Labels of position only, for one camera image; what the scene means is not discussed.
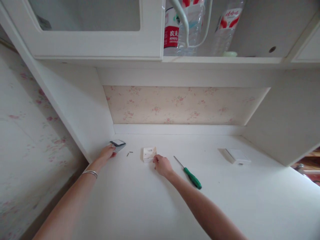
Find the plastic water bottle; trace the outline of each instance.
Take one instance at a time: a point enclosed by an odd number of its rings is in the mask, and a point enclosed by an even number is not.
[[[213,37],[213,56],[221,57],[228,51],[244,5],[245,0],[229,0],[227,10],[220,17]]]
[[[189,22],[189,45],[194,46],[199,43],[200,32],[205,14],[204,1],[189,1],[190,5],[186,5],[185,1],[182,1],[182,7],[186,13]],[[178,48],[177,56],[196,56],[197,48],[186,48],[186,31],[182,22],[179,25],[179,37],[178,37]]]
[[[179,17],[171,2],[166,0],[166,17],[164,23],[164,56],[176,56],[179,35]]]

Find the white electrical box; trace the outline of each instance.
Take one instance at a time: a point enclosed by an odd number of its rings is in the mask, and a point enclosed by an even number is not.
[[[143,161],[145,163],[152,162],[155,155],[157,155],[157,147],[146,147],[143,149]]]
[[[251,160],[239,149],[226,148],[224,154],[227,160],[234,165],[247,165],[251,163]]]

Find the floral wallpaper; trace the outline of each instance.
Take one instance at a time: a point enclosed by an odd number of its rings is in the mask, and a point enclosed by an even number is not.
[[[104,86],[114,123],[245,125],[267,88]]]
[[[19,239],[87,165],[21,57],[0,45],[0,239]]]

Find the bottle label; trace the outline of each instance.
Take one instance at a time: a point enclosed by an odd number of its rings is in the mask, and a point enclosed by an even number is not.
[[[225,13],[221,16],[218,29],[235,29],[239,21],[241,12],[241,8],[232,8],[225,11]]]
[[[186,8],[191,5],[204,4],[205,0],[182,0],[182,7]]]
[[[174,8],[166,11],[164,28],[164,48],[178,47],[179,18]]]

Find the forearm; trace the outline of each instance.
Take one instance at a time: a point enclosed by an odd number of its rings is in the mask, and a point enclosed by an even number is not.
[[[95,161],[87,170],[99,173],[101,168],[100,161]],[[81,175],[52,210],[33,240],[71,239],[75,222],[95,182],[96,177],[93,174]]]
[[[167,179],[180,193],[198,223],[211,239],[246,239],[228,217],[190,183],[175,172],[172,172]]]

